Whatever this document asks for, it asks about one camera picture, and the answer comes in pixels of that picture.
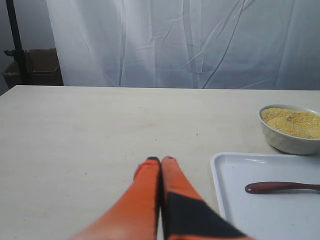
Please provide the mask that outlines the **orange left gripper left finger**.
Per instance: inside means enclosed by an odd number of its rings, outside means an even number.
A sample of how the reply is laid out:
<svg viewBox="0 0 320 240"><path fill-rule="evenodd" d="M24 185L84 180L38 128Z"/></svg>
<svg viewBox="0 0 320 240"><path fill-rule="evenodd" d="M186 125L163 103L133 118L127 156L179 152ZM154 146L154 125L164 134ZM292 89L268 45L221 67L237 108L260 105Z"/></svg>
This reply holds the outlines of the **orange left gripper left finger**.
<svg viewBox="0 0 320 240"><path fill-rule="evenodd" d="M122 197L72 240L155 240L160 208L161 163L149 157L136 169Z"/></svg>

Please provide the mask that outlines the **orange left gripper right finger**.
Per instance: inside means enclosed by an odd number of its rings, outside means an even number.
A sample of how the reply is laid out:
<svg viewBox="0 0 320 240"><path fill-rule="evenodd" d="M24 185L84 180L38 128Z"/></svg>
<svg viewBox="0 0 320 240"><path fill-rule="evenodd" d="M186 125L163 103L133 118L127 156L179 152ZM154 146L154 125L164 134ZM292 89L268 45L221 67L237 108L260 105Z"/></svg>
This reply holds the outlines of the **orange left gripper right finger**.
<svg viewBox="0 0 320 240"><path fill-rule="evenodd" d="M162 225L166 240L251 240L221 218L197 193L174 157L161 162Z"/></svg>

